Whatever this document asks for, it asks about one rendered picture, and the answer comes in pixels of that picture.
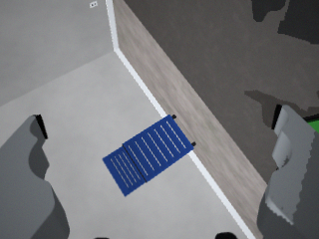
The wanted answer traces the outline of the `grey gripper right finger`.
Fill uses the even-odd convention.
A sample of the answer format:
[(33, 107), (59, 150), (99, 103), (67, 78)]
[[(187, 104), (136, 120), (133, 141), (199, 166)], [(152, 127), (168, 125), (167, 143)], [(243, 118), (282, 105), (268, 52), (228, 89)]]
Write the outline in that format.
[(271, 129), (278, 170), (261, 199), (258, 230), (265, 239), (319, 239), (319, 133), (284, 104), (276, 106)]

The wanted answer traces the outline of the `green rectangular mat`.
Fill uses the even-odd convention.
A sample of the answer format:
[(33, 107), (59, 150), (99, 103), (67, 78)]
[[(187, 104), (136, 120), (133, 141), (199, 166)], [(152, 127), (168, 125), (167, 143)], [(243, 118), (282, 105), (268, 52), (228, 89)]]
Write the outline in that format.
[(306, 119), (306, 121), (319, 133), (319, 117)]

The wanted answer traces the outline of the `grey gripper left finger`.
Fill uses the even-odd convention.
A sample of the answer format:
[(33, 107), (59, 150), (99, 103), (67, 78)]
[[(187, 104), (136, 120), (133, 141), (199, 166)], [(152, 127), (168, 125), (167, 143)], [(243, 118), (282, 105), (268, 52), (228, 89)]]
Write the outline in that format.
[(47, 138), (41, 115), (32, 115), (0, 147), (0, 239), (69, 238), (65, 210), (45, 180)]

